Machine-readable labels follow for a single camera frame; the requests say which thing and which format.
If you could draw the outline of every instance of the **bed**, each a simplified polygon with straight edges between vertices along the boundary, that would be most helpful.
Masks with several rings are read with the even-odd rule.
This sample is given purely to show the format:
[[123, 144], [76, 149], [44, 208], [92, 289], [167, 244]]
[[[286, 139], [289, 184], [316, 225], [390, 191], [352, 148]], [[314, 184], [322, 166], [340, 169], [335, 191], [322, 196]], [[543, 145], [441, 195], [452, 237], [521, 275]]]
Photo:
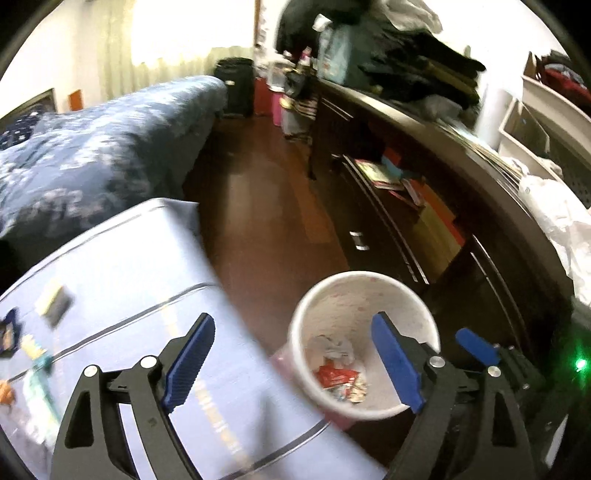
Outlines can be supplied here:
[[154, 85], [77, 112], [45, 112], [0, 151], [0, 241], [27, 269], [80, 233], [181, 185], [226, 105], [210, 76]]

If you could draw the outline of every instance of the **wall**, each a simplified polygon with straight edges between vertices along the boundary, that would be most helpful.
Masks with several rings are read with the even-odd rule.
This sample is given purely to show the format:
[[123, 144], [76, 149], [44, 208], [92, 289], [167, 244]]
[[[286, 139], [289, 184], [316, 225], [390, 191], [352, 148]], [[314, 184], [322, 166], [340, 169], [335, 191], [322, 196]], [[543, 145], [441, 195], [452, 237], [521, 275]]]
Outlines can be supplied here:
[[100, 103], [92, 4], [64, 0], [37, 26], [0, 79], [0, 118], [53, 88], [58, 112], [82, 89], [85, 106]]
[[265, 31], [265, 41], [262, 42], [266, 55], [275, 51], [275, 38], [281, 14], [289, 0], [261, 0], [261, 14], [259, 29]]
[[475, 133], [496, 148], [498, 128], [513, 96], [521, 99], [521, 75], [528, 53], [541, 56], [564, 49], [519, 0], [425, 0], [441, 20], [437, 37], [450, 45], [470, 45], [471, 56], [487, 68], [479, 81], [483, 99]]

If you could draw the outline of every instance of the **drawer handle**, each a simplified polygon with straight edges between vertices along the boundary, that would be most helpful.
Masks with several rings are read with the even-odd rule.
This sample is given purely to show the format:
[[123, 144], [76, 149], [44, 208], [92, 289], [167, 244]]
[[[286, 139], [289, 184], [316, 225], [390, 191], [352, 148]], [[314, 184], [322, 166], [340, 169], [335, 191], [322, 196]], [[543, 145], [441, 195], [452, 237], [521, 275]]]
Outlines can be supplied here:
[[363, 233], [362, 232], [349, 232], [349, 235], [353, 239], [353, 243], [355, 244], [355, 248], [357, 250], [369, 250], [369, 246], [363, 243]]

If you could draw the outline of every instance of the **black clothing pile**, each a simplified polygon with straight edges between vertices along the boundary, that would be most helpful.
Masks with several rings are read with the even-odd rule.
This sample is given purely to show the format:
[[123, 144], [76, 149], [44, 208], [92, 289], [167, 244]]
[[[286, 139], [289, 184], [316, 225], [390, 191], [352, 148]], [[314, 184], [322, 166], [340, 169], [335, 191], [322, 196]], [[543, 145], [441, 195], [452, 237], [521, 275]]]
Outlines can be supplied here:
[[298, 59], [310, 47], [317, 57], [319, 34], [312, 29], [316, 17], [322, 14], [337, 24], [355, 25], [370, 4], [371, 0], [290, 0], [277, 27], [275, 49]]
[[400, 31], [376, 19], [379, 49], [359, 68], [386, 100], [413, 102], [428, 95], [449, 98], [463, 109], [477, 105], [476, 78], [486, 67], [452, 50], [427, 30]]

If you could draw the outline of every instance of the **white curtain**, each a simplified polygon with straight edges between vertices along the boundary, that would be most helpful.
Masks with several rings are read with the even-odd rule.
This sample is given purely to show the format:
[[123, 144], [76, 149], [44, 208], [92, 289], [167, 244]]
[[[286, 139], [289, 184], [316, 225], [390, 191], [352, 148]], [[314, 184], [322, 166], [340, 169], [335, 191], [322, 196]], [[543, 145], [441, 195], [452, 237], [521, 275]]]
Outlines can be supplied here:
[[94, 9], [105, 100], [252, 58], [254, 0], [96, 0]]

